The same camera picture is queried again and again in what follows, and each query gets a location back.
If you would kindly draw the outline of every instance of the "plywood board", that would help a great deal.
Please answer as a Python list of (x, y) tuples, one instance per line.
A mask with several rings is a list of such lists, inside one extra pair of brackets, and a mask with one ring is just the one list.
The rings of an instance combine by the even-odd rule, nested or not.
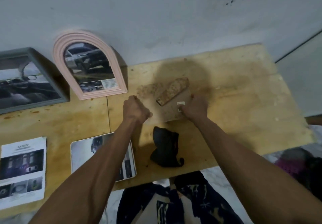
[(163, 82), (143, 85), (137, 88), (137, 97), (153, 113), (153, 116), (148, 118), (145, 124), (157, 124), (171, 120), (184, 119), (183, 114), (178, 110), (177, 102), (185, 102), (186, 104), (190, 102), (190, 89), (186, 88), (168, 103), (161, 106), (156, 102), (156, 99), (166, 88), (167, 83)]
[[(123, 101), (141, 85), (188, 77), (191, 93), (206, 96), (208, 117), (238, 142), (266, 154), (314, 142), (300, 110), (263, 45), (171, 58), (127, 67), (129, 94), (108, 97), (111, 131), (122, 121)], [(137, 176), (114, 189), (216, 166), (198, 129), (187, 120), (157, 124), (179, 133), (178, 158), (185, 164), (162, 168), (150, 160), (154, 125), (144, 124), (132, 137)]]
[(0, 218), (37, 210), (70, 175), (70, 144), (110, 132), (106, 97), (70, 102), (0, 115), (0, 145), (47, 137), (45, 198), (0, 210)]

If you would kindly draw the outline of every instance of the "framed photo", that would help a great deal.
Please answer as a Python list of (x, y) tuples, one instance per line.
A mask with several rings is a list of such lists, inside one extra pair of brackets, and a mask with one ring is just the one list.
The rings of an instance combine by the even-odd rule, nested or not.
[(0, 52), (0, 114), (69, 101), (50, 64), (33, 48)]
[(52, 55), (80, 100), (127, 92), (115, 52), (90, 32), (63, 33)]

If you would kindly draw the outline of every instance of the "hand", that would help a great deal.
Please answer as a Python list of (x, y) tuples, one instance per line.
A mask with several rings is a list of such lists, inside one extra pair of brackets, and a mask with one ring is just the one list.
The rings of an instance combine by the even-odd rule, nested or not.
[(187, 105), (179, 105), (179, 109), (193, 123), (198, 119), (207, 118), (208, 102), (204, 96), (191, 95), (192, 100)]
[(123, 120), (135, 119), (137, 123), (143, 124), (147, 118), (153, 114), (142, 104), (142, 102), (134, 95), (129, 96), (128, 100), (123, 104)]

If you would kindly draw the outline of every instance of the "floor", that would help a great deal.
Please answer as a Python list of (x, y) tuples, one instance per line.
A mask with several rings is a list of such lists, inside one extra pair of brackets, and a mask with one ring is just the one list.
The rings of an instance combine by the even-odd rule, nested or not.
[[(310, 128), (314, 131), (316, 135), (317, 143), (304, 145), (302, 146), (302, 148), (311, 152), (315, 157), (322, 157), (322, 126), (311, 125)], [(264, 155), (264, 158), (266, 158), (270, 162), (275, 162), (281, 154), (282, 152), (275, 152), (272, 154)], [(245, 224), (251, 224), (252, 223), (251, 219), (249, 218), (244, 207), (242, 206), (241, 202), (237, 198), (234, 190), (232, 189), (231, 185), (229, 184), (228, 180), (226, 179), (220, 167), (219, 166), (212, 167), (209, 169), (202, 170), (201, 172), (203, 173), (205, 178), (209, 181), (211, 186), (227, 200), (227, 202), (231, 205), (234, 211), (240, 216), (243, 222)], [(154, 183), (157, 183), (163, 186), (169, 186), (168, 179), (164, 179)], [(100, 224), (116, 223), (116, 213), (122, 196), (122, 192), (123, 190), (118, 190), (111, 193), (108, 200), (107, 208), (103, 213), (101, 221), (99, 222)], [(34, 215), (34, 212), (19, 214), (10, 218), (2, 219), (0, 220), (0, 223), (26, 224), (30, 221), (33, 215)]]

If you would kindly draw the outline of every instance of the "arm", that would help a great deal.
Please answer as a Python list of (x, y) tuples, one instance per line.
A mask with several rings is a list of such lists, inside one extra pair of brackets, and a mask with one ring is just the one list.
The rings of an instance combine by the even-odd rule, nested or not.
[(30, 223), (98, 223), (131, 135), (149, 116), (149, 110), (130, 96), (124, 102), (123, 122), (113, 137), (59, 186)]
[(200, 130), (254, 223), (321, 223), (320, 200), (209, 120), (203, 97), (195, 96), (181, 110)]

